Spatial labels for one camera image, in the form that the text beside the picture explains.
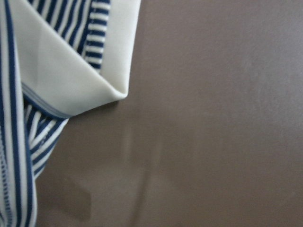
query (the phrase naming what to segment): brown surface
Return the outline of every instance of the brown surface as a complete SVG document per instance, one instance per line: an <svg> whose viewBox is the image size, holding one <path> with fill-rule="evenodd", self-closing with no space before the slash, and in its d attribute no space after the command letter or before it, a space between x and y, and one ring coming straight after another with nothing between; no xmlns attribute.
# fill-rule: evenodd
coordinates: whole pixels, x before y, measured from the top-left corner
<svg viewBox="0 0 303 227"><path fill-rule="evenodd" d="M41 227L302 227L303 1L143 0L129 97L69 122Z"/></svg>

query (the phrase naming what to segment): striped shirt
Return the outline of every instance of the striped shirt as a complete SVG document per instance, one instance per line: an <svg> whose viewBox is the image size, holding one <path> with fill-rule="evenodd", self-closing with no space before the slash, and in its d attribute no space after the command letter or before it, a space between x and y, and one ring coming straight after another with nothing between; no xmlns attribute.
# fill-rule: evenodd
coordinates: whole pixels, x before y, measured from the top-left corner
<svg viewBox="0 0 303 227"><path fill-rule="evenodd" d="M0 1L0 227L33 227L68 119L127 96L140 0Z"/></svg>

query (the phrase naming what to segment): striped fabric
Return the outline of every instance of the striped fabric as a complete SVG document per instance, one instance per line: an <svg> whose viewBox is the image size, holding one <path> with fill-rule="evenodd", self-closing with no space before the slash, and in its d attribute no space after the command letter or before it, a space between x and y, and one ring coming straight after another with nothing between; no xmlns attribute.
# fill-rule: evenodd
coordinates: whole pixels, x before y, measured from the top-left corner
<svg viewBox="0 0 303 227"><path fill-rule="evenodd" d="M102 63L109 0L29 0L37 12L97 72Z"/></svg>
<svg viewBox="0 0 303 227"><path fill-rule="evenodd" d="M101 69L108 0L30 0L95 70ZM54 118L22 94L9 1L0 1L0 227L33 227L35 179L68 119Z"/></svg>

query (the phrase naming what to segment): blue and white striped fabric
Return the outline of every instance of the blue and white striped fabric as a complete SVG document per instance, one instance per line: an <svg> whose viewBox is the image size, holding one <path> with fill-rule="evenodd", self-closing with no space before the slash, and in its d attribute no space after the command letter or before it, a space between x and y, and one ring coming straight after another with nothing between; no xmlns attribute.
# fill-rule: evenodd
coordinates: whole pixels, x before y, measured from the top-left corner
<svg viewBox="0 0 303 227"><path fill-rule="evenodd" d="M0 227L36 225L35 179L68 118L127 96L139 7L0 0Z"/></svg>

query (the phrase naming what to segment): clothing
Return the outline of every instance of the clothing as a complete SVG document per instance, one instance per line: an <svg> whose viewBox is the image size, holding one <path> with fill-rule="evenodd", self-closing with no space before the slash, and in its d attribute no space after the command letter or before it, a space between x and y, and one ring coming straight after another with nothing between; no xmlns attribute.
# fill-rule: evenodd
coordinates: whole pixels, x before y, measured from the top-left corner
<svg viewBox="0 0 303 227"><path fill-rule="evenodd" d="M68 119L127 96L139 7L0 1L0 227L35 226L35 179Z"/></svg>

